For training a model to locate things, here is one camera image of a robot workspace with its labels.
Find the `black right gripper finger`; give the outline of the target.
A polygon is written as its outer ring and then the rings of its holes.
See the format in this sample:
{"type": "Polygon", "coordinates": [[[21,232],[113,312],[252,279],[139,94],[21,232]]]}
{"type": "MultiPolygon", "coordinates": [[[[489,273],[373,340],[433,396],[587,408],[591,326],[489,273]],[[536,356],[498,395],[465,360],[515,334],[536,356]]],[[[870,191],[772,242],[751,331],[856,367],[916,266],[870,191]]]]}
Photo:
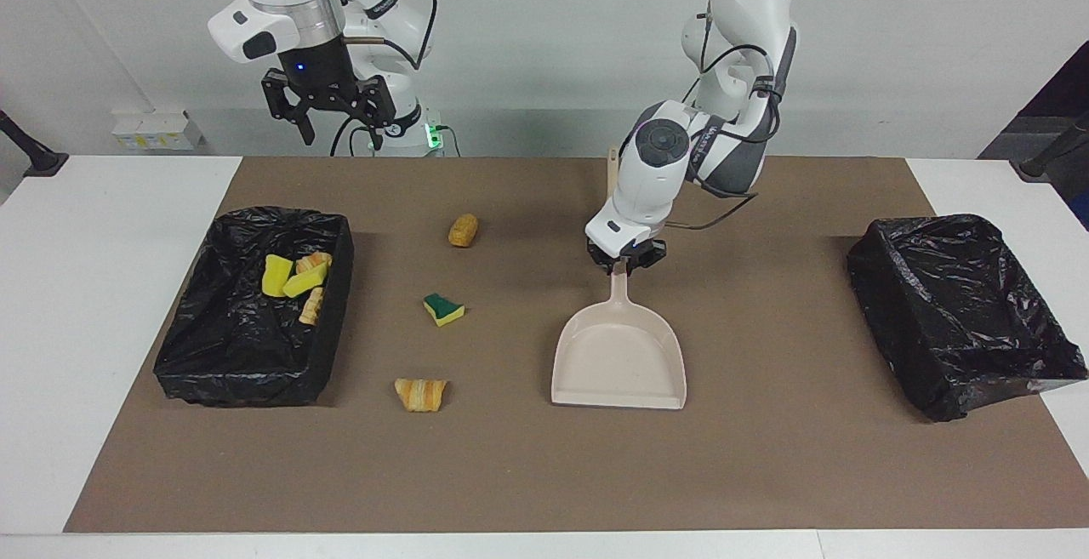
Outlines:
{"type": "Polygon", "coordinates": [[[396,102],[384,76],[370,76],[357,82],[357,120],[368,132],[374,151],[381,151],[386,129],[396,121],[396,102]]]}
{"type": "Polygon", "coordinates": [[[316,133],[308,112],[311,102],[304,98],[299,104],[291,104],[287,100],[287,74],[281,70],[268,70],[261,78],[261,88],[267,102],[269,113],[276,120],[284,120],[291,123],[302,137],[304,145],[313,145],[316,133]]]}

